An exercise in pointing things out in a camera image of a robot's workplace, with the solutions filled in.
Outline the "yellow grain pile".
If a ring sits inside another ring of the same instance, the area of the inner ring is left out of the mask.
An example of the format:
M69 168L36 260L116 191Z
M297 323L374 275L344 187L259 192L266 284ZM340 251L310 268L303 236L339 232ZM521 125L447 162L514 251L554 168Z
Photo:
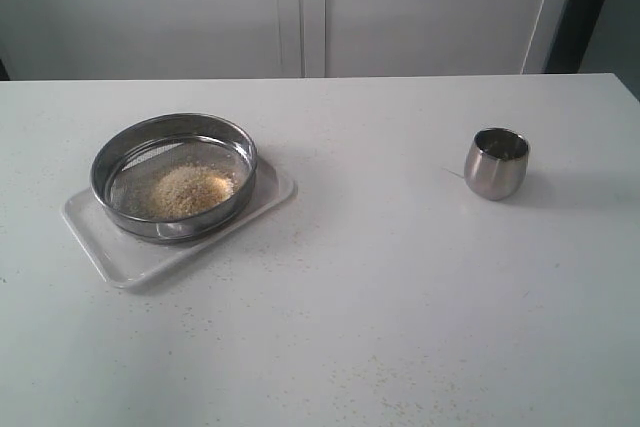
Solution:
M178 220L208 211L234 192L232 177L207 166L182 165L140 188L132 202L133 214L149 220Z

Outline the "round steel mesh sieve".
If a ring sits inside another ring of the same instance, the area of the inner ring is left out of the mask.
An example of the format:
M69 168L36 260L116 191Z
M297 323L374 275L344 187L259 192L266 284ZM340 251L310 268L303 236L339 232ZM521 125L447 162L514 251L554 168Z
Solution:
M229 223L249 204L258 169L253 139L220 117L178 113L134 124L111 138L96 154L90 171L94 197L110 220L127 233L155 243L200 238ZM232 197L201 214L173 221L133 214L136 192L172 168L207 166L232 177Z

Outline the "white cabinet with doors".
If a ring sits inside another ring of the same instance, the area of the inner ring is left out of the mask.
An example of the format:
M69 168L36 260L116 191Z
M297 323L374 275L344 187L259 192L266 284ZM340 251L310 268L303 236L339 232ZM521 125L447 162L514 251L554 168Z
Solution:
M567 0L1 0L17 80L539 73Z

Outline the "stainless steel cup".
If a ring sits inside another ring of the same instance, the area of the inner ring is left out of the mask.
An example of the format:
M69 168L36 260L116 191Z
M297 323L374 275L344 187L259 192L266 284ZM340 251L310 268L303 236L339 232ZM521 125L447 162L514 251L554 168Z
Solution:
M476 195L500 201L524 182L530 154L528 141L512 130L491 127L478 131L464 164L464 180Z

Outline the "white rectangular plastic tray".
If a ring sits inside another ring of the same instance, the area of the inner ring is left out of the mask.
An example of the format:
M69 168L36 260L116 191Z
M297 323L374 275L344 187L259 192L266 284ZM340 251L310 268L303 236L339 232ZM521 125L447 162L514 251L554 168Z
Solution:
M145 242L116 227L88 189L68 199L61 215L100 277L115 288L134 290L187 265L201 252L278 208L296 189L285 170L260 160L252 199L236 219L197 241L173 245Z

